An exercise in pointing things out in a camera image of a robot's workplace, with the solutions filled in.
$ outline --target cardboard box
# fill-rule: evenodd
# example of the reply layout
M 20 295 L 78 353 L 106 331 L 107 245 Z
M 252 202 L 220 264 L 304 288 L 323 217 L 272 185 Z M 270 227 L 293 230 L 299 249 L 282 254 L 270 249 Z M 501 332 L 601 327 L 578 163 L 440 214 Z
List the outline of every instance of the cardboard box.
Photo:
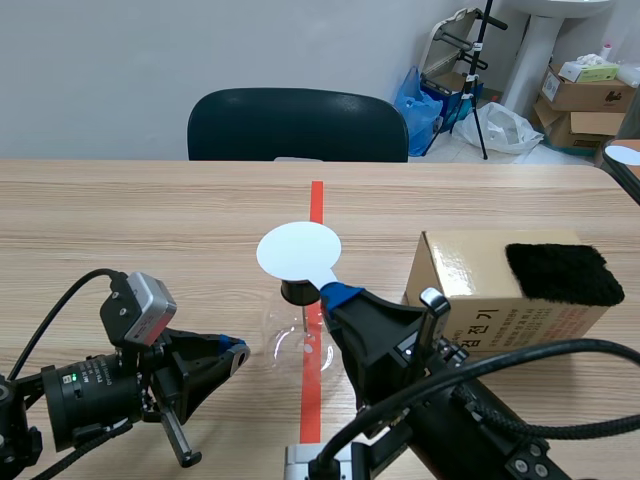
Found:
M 603 82 L 616 78 L 618 70 L 620 66 L 615 63 L 581 65 L 576 62 L 565 62 L 558 75 L 573 83 Z
M 532 124 L 539 125 L 545 134 L 545 143 L 556 150 L 572 155 L 593 156 L 624 121 L 624 113 L 559 112 L 546 100 L 539 98 L 533 106 Z
M 505 247 L 511 243 L 579 245 L 571 230 L 422 232 L 405 302 L 436 287 L 449 299 L 445 337 L 470 352 L 502 352 L 582 337 L 607 311 L 524 298 Z
M 551 65 L 542 84 L 542 96 L 553 110 L 562 112 L 625 113 L 636 93 L 620 80 L 573 83 L 560 77 L 557 65 Z

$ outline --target blue plastic bag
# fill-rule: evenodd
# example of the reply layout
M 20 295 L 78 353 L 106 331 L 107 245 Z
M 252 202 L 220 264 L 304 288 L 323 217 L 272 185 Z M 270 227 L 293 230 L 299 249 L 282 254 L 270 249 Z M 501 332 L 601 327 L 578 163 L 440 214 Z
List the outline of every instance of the blue plastic bag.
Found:
M 433 137 L 433 124 L 440 116 L 442 102 L 436 102 L 420 90 L 418 67 L 411 67 L 407 73 L 394 105 L 409 130 L 409 155 L 423 155 Z

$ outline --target white plastic bag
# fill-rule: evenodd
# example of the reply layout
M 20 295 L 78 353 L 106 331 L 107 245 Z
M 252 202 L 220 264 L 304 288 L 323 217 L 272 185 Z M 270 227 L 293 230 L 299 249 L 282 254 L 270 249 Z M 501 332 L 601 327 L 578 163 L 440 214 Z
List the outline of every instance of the white plastic bag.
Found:
M 478 119 L 484 145 L 491 150 L 520 154 L 528 152 L 544 138 L 527 120 L 498 103 L 489 103 L 479 109 Z M 476 147 L 480 146 L 473 114 L 456 123 L 453 133 Z

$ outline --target white disc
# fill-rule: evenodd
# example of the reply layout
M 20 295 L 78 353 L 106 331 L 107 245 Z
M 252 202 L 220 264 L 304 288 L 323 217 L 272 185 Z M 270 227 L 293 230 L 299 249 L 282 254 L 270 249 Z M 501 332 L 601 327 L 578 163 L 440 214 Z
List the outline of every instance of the white disc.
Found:
M 299 282 L 309 280 L 316 288 L 335 281 L 331 268 L 340 258 L 342 245 L 329 227 L 315 222 L 293 222 L 267 233 L 256 256 L 269 275 Z
M 605 153 L 616 162 L 624 163 L 625 165 L 640 165 L 640 152 L 636 152 L 631 148 L 610 145 L 605 149 Z

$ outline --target metal screw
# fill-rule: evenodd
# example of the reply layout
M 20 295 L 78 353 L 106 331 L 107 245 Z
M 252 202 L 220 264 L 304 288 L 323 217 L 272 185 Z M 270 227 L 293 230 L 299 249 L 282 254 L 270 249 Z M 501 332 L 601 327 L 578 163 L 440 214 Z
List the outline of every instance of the metal screw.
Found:
M 549 470 L 547 469 L 547 467 L 545 467 L 541 463 L 537 463 L 536 466 L 534 467 L 534 470 L 536 471 L 539 477 L 547 478 L 549 476 Z
M 542 450 L 535 443 L 532 443 L 529 447 L 529 453 L 534 457 L 539 457 L 540 455 L 542 455 Z
M 524 460 L 516 460 L 513 464 L 520 473 L 527 473 L 529 471 L 529 465 Z

